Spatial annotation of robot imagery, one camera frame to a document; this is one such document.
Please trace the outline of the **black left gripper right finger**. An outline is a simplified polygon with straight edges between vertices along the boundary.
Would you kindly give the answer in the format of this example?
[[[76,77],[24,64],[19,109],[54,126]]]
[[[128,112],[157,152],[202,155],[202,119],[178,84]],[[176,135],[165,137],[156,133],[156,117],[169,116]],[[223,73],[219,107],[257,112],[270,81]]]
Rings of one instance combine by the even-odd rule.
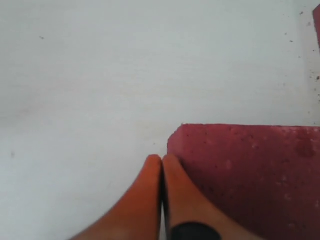
[[[173,154],[163,160],[164,216],[169,240],[258,240],[212,204]]]

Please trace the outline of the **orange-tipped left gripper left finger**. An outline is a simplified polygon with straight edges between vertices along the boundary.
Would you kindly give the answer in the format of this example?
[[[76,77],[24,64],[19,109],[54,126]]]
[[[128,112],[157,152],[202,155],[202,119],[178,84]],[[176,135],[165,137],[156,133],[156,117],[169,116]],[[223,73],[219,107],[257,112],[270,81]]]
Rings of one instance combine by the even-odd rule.
[[[149,155],[118,202],[73,240],[158,240],[162,208],[162,159]]]

